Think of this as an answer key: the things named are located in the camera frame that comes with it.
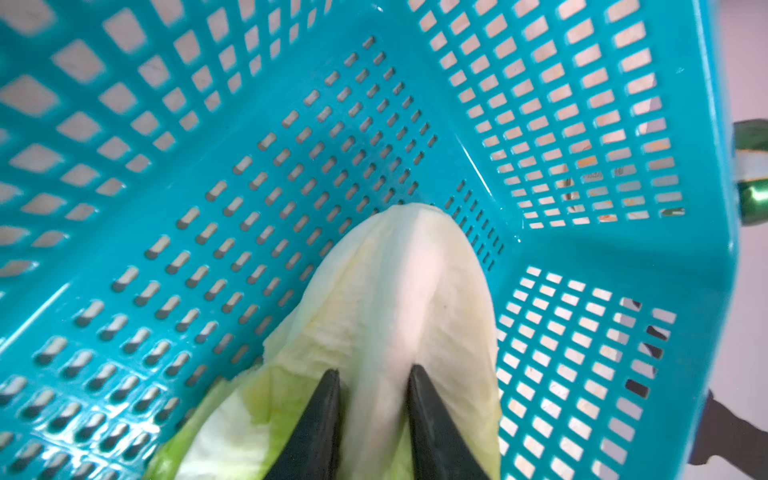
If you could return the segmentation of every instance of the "green object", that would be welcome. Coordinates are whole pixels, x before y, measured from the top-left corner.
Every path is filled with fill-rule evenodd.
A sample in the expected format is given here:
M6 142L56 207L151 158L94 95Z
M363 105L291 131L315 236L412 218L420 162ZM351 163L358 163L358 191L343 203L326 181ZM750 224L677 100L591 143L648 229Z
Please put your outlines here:
M739 182L741 223L758 225L768 220L768 178Z
M768 220L768 120L737 122L733 133L741 222L757 225Z
M733 136L737 150L768 152L768 120L765 118L734 123Z

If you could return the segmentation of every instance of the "floor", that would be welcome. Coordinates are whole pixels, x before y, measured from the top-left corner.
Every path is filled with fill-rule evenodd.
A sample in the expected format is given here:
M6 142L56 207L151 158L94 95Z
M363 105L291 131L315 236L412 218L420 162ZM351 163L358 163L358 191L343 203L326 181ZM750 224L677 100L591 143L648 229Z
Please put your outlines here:
M734 121L768 118L768 2L720 0L720 35ZM768 430L768 223L740 231L741 259L730 318L710 382L715 398L733 414ZM688 465L684 480L746 480L728 462L713 457Z

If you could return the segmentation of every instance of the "black tongs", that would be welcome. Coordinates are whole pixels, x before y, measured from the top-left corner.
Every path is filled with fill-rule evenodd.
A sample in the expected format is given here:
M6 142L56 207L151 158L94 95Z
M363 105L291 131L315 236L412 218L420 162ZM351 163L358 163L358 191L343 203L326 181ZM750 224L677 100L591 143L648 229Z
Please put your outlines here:
M265 480L333 480L339 465L339 371L320 379L309 405ZM408 381L413 473L416 480L486 480L458 433L424 367Z

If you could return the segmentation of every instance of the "teal plastic basket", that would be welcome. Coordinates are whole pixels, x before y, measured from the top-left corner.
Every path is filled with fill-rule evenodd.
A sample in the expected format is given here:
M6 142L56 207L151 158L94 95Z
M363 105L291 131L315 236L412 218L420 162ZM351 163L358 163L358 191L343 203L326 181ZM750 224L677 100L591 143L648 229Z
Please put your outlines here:
M444 208L502 478L673 478L737 216L700 0L0 3L0 472L138 478L345 232Z

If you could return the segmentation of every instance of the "dark object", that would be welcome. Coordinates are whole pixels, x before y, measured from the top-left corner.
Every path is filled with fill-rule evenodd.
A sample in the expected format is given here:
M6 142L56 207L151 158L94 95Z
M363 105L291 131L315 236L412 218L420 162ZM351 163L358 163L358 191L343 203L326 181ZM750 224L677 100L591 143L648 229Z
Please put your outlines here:
M714 455L755 480L768 480L768 432L735 416L710 390L688 463L704 465Z
M435 386L420 365L411 368L408 410L416 480L488 478L462 440Z
M741 223L768 221L768 120L756 118L733 124Z
M339 464L339 370L327 370L265 480L333 480Z

